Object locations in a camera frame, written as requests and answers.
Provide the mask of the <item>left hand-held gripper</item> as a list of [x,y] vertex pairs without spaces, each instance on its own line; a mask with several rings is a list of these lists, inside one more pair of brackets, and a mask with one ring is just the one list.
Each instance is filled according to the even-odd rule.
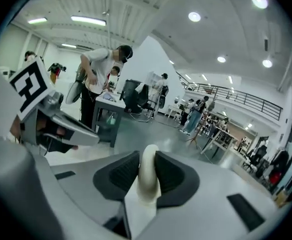
[[57,127],[65,129],[60,136],[52,135],[63,144],[93,146],[99,142],[99,136],[92,129],[60,109],[63,94],[54,90],[40,59],[28,61],[9,79],[9,83],[22,99],[10,129],[19,144],[40,155],[49,153],[36,141],[36,122],[39,118],[50,119]]

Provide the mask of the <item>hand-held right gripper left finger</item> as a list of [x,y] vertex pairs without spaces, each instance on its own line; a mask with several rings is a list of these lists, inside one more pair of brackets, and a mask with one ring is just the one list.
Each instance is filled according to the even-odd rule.
[[52,166],[61,188],[74,204],[103,228],[131,237],[124,198],[139,171],[138,151]]

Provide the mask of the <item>person's left hand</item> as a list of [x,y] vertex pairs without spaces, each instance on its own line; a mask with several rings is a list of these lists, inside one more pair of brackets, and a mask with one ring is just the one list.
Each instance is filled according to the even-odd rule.
[[59,141],[46,136],[51,134],[62,138],[66,135],[67,129],[52,122],[50,119],[39,118],[36,122],[36,141],[38,144],[44,146],[47,152],[61,152],[66,153],[70,149],[78,150],[78,146],[60,143]]

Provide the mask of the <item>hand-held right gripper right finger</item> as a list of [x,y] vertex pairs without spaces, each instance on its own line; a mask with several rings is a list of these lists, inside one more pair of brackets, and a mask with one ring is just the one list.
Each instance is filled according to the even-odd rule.
[[157,152],[162,195],[141,240],[280,240],[292,205],[271,197],[229,169]]

